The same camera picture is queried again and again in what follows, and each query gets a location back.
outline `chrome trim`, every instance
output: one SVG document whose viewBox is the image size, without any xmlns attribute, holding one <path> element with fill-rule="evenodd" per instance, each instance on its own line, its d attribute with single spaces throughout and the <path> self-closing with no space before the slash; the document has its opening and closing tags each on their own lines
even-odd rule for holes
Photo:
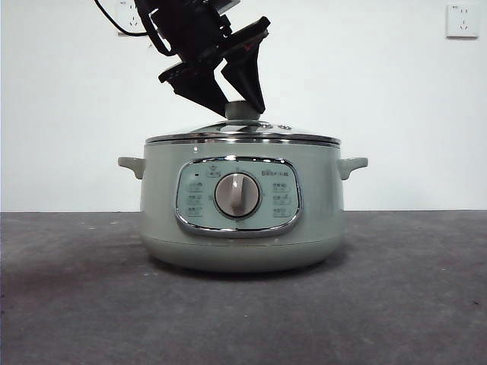
<svg viewBox="0 0 487 365">
<path fill-rule="evenodd" d="M 241 228 L 234 228 L 234 229 L 209 228 L 209 227 L 198 226 L 197 224 L 192 224 L 189 221 L 187 221 L 180 214 L 180 209 L 177 206 L 177 200 L 178 200 L 178 195 L 181 186 L 181 173 L 186 167 L 188 167 L 189 165 L 193 165 L 195 163 L 221 161 L 221 160 L 240 160 L 240 161 L 249 161 L 249 162 L 278 163 L 278 164 L 284 164 L 288 166 L 294 174 L 294 180 L 296 182 L 296 189 L 298 192 L 298 209 L 296 210 L 296 214 L 293 217 L 291 217 L 291 219 L 286 223 L 280 224 L 275 227 L 257 228 L 254 230 L 241 229 Z M 177 182 L 176 199 L 174 202 L 174 214 L 176 215 L 177 223 L 180 225 L 181 228 L 183 228 L 188 233 L 198 234 L 202 236 L 217 237 L 217 238 L 260 238 L 260 237 L 277 236 L 291 231 L 296 225 L 296 223 L 299 221 L 302 211 L 303 211 L 303 195 L 301 192 L 301 183 L 299 180 L 298 172 L 294 168 L 293 164 L 284 158 L 252 157 L 252 156 L 245 156 L 245 157 L 226 156 L 226 157 L 199 158 L 196 160 L 191 160 L 190 162 L 186 163 L 180 170 L 180 175 Z"/>
<path fill-rule="evenodd" d="M 341 141 L 337 138 L 326 137 L 324 135 L 305 135 L 305 134 L 286 134 L 278 132 L 195 132 L 186 133 L 182 135 L 161 135 L 158 137 L 152 137 L 145 141 L 145 143 L 165 142 L 165 141 L 186 141 L 186 140 L 212 140 L 212 139 L 226 139 L 226 138 L 239 138 L 239 139 L 276 139 L 286 141 L 315 141 L 325 142 L 330 144 L 340 145 Z"/>
<path fill-rule="evenodd" d="M 162 144 L 200 144 L 200 143 L 266 143 L 266 144 L 307 144 L 313 146 L 324 146 L 340 149 L 339 144 L 319 142 L 319 141 L 305 141 L 293 139 L 267 139 L 267 138 L 210 138 L 210 139 L 180 139 L 177 141 L 151 141 L 147 142 L 146 146 L 158 146 Z"/>
</svg>

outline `lid knob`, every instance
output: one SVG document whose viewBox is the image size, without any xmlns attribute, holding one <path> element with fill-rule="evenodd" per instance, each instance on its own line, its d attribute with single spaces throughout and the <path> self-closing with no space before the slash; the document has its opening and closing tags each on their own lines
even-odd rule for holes
<svg viewBox="0 0 487 365">
<path fill-rule="evenodd" d="M 225 106 L 228 120 L 259 120 L 260 114 L 245 100 L 231 101 Z"/>
</svg>

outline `wall socket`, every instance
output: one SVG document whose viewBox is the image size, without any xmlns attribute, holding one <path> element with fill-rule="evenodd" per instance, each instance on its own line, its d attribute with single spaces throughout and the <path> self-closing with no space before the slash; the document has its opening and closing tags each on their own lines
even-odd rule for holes
<svg viewBox="0 0 487 365">
<path fill-rule="evenodd" d="M 479 4 L 451 4 L 447 6 L 448 38 L 477 38 L 479 33 Z"/>
<path fill-rule="evenodd" d="M 144 33 L 145 28 L 137 12 L 134 0 L 116 0 L 116 22 L 130 33 Z"/>
</svg>

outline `rotary knob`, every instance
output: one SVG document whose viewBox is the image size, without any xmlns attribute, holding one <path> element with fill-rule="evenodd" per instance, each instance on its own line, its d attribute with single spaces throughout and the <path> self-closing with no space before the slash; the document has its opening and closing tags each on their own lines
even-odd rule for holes
<svg viewBox="0 0 487 365">
<path fill-rule="evenodd" d="M 231 217 L 244 217 L 259 204 L 259 186 L 244 173 L 231 173 L 217 184 L 215 199 L 218 207 Z"/>
</svg>

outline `gray carpet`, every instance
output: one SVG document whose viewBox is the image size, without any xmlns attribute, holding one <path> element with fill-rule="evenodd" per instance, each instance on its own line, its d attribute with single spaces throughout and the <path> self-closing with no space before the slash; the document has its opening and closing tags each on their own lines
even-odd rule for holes
<svg viewBox="0 0 487 365">
<path fill-rule="evenodd" d="M 2 214 L 2 364 L 487 363 L 487 211 L 347 221 L 324 263 L 216 275 L 137 214 Z"/>
</svg>

